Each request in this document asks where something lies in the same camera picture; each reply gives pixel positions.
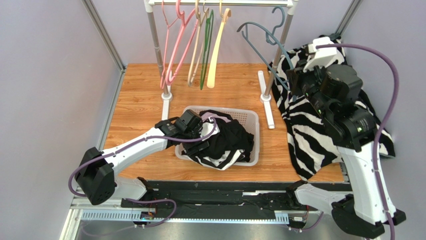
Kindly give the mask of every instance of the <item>white plastic basket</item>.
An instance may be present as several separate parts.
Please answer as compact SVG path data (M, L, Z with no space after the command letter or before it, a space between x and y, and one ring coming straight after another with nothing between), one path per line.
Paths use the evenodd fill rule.
M250 161L249 162L236 162L234 166L246 166L251 167L256 165L259 160L259 150L260 150L260 127L259 127L259 116L254 111L250 110L241 110L234 108L226 108L226 107L211 107L211 106L187 106L183 112L186 110L192 110L197 114L201 111L205 110L215 110L224 114L229 114L233 119L238 120L238 122L244 127L244 129L254 135L254 145L253 150L250 153ZM186 156L182 156L181 152L184 150L182 144L179 144L174 149L174 153L176 157L183 160L190 160Z

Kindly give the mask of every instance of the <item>clothing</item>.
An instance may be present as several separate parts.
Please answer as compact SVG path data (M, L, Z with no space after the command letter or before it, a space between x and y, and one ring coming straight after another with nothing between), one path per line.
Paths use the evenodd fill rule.
M235 162L250 161L254 135L248 133L238 120L214 110L201 111L199 115L203 120L214 117L218 132L214 132L204 142L183 143L183 156L202 166L218 170L225 170ZM212 123L204 122L199 137L207 135L212 129Z
M340 43L340 40L336 39L334 43ZM305 47L306 45L288 51L288 55L294 66L299 60L306 60L308 58ZM344 49L338 47L337 50L337 56L329 65L347 65ZM287 80L285 72L289 69L289 64L285 60L285 56L283 56L278 65L277 75L285 81ZM322 167L342 161L342 156L337 150L337 147L326 134L321 118L304 96L294 99L291 92L286 91L277 79L275 79L272 86L272 95L287 126L287 143L291 164L302 179L307 180L315 175ZM368 110L374 116L378 128L381 122L376 116L375 110L365 91L360 91L355 104ZM394 143L391 135L386 130L382 131L379 139L379 154L383 157L395 157Z

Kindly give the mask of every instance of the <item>wooden surface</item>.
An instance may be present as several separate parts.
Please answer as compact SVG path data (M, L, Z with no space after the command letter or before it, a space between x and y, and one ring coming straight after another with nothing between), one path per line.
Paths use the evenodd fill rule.
M273 98L271 105L275 129L268 129L266 124L265 111L259 100L261 92L257 77L258 70L264 69L263 64L218 64L215 87L210 89L204 86L200 90L198 76L192 87L188 87L189 66L184 65L172 85L173 101L169 114L169 117L178 117L190 105L255 111L260 123L260 153L255 166L232 166L224 171L207 168L190 160L177 158L175 147L172 146L141 159L120 175L127 178L173 181L298 181L300 178L290 162L286 125ZM123 144L145 133L160 121L163 107L161 93L156 64L129 64L105 148ZM328 165L309 181L342 182L340 166Z

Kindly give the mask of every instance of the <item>gray hanger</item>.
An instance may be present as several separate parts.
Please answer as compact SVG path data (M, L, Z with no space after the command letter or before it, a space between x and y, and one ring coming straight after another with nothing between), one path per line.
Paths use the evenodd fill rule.
M279 27L281 27L284 24L284 20L286 19L286 13L284 12L283 7L281 6L276 6L273 8L272 13L275 12L276 9L280 9L281 13L282 13L282 19L281 19L281 23L274 26L272 32L270 32L268 29L266 29L264 26L260 25L259 23L256 22L252 22L252 21L248 21L243 23L241 26L239 26L239 28L237 29L237 33L239 33L241 31L241 29L245 26L245 33L244 31L241 31L242 37L247 41L247 43L250 45L250 47L256 52L256 54L260 57L260 59L262 59L262 61L266 64L267 68L269 69L269 71L275 75L275 78L281 82L282 86L285 88L285 90L289 91L289 87L287 86L286 83L288 83L288 80L286 81L282 81L281 77L279 77L276 73L276 71L274 71L272 69L272 67L269 65L269 62L265 60L265 58L261 55L261 53L256 49L256 47L250 42L249 40L249 25L255 25L259 28L261 28L263 31L265 31L265 36L266 36L266 42L269 43L270 45L278 45L278 47L281 49L282 53L285 55L285 58L288 62L288 65L290 66L290 69L294 69L292 61L290 59L290 56L287 54L286 49L283 47L283 45L280 43L280 41L274 36L275 30Z

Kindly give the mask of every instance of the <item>beige hanger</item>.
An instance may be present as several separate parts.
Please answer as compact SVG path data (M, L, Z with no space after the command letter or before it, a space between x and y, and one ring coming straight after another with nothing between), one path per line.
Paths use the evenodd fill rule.
M215 87L216 66L218 64L219 45L221 44L222 33L228 18L231 17L231 9L226 8L222 14L222 0L219 1L219 11L222 22L220 23L219 32L217 33L216 43L214 44L213 54L211 55L210 68L208 69L207 87L212 89Z
M202 43L201 43L200 52L198 54L198 59L197 59L196 65L195 65L195 69L193 71L194 59L195 59L195 56L197 54L197 46L198 46L198 40L199 40L199 36L200 36L200 32L201 32L201 26L203 25L203 22L207 19L207 16L209 15L209 11L210 11L210 8L207 8L206 10L204 9L204 5L206 3L206 1L204 0L204 2L202 4L202 10L204 12L204 15L201 18L200 11L198 9L199 2L200 2L200 0L195 0L195 17L196 17L196 19L198 19L198 27L197 27L197 32L196 32L195 45L194 45L194 51L193 51L193 54L192 54L191 65L189 67L188 86L191 86L193 84L195 75L197 74L197 69L198 69L198 65L200 63L200 59L201 59L201 55L202 55L201 53L203 52L205 41L202 41Z

